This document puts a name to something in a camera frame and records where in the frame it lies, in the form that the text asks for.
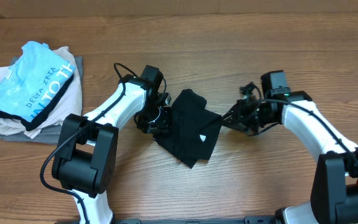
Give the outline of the black t-shirt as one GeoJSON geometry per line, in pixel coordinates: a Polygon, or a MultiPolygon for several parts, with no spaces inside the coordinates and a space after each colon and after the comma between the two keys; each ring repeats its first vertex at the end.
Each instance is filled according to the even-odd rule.
{"type": "Polygon", "coordinates": [[[154,140],[192,168],[209,160],[217,143],[222,116],[206,109],[207,100],[191,89],[182,90],[170,107],[172,129],[154,140]]]}

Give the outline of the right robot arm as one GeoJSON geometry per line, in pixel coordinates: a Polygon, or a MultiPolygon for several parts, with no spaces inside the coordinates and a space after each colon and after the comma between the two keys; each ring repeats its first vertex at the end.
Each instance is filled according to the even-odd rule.
{"type": "Polygon", "coordinates": [[[282,124],[316,161],[310,199],[279,208],[274,215],[247,217],[245,223],[358,223],[358,144],[341,134],[305,91],[292,91],[276,70],[239,89],[242,99],[223,116],[223,125],[260,135],[282,124]]]}

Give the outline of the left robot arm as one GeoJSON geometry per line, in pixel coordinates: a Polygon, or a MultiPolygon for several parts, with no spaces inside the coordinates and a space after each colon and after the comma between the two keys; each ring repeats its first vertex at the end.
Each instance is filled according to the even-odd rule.
{"type": "Polygon", "coordinates": [[[56,150],[47,158],[57,192],[71,195],[80,214],[79,223],[113,223],[107,189],[112,179],[119,131],[130,119],[145,134],[170,131],[170,95],[159,92],[166,81],[162,72],[146,66],[141,75],[130,71],[120,77],[117,90],[98,108],[84,116],[68,115],[56,150]]]}

